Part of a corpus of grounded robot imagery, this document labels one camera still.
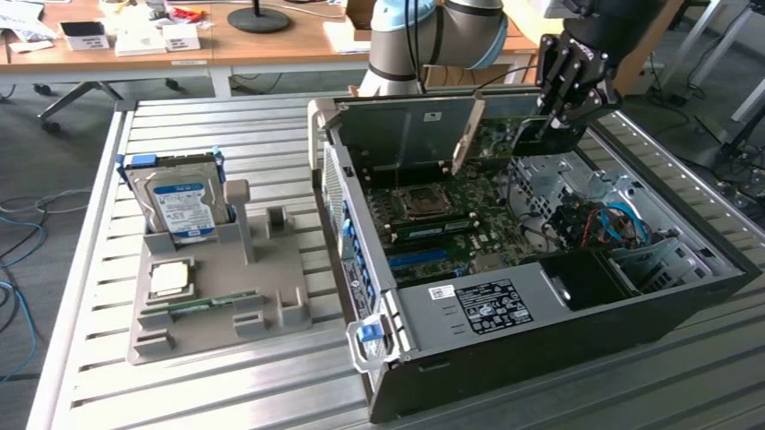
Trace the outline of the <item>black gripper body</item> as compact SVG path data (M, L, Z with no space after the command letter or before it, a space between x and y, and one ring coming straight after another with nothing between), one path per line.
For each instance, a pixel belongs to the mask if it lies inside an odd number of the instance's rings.
M618 69L622 60L636 48L666 1L563 1L576 15L563 19L564 39L576 42L584 59L592 61L606 54L606 67Z

